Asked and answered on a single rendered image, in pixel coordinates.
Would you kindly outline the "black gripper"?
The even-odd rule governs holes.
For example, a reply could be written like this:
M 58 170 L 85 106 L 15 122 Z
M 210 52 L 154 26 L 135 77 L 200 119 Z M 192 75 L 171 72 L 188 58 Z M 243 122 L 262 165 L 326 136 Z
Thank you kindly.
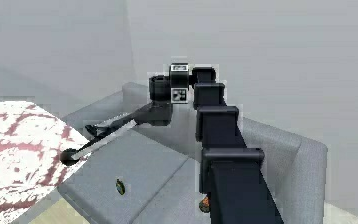
M 100 149 L 115 138 L 120 137 L 137 124 L 167 126 L 172 119 L 173 108 L 170 95 L 170 79 L 157 75 L 149 78 L 149 97 L 151 102 L 136 110 L 136 115 L 123 113 L 98 124 L 85 126 L 94 138 L 79 149 L 68 148 L 60 154 L 65 166 L 72 166 L 84 156 Z

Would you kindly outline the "white cushion with red pattern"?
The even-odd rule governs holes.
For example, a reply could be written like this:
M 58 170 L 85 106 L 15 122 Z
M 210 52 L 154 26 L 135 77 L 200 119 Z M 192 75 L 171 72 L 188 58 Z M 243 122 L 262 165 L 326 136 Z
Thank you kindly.
M 13 224 L 84 163 L 59 155 L 87 142 L 77 130 L 28 101 L 0 102 L 0 224 Z

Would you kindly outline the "grey sofa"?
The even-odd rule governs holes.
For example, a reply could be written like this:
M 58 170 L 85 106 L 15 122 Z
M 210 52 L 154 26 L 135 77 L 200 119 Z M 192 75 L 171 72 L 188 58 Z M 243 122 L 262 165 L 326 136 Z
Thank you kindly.
M 60 195 L 89 224 L 211 224 L 198 208 L 195 122 L 183 104 L 168 127 L 128 131 L 85 161 L 59 186 Z M 239 125 L 246 144 L 265 153 L 262 172 L 284 223 L 323 224 L 326 146 L 248 118 Z

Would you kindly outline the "small orange and black object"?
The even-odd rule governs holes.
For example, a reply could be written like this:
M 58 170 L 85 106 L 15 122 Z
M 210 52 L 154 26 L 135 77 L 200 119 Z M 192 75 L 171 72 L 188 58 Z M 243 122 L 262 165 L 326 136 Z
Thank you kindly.
M 210 201 L 209 197 L 205 196 L 200 202 L 199 202 L 199 209 L 203 213 L 209 213 L 210 212 Z

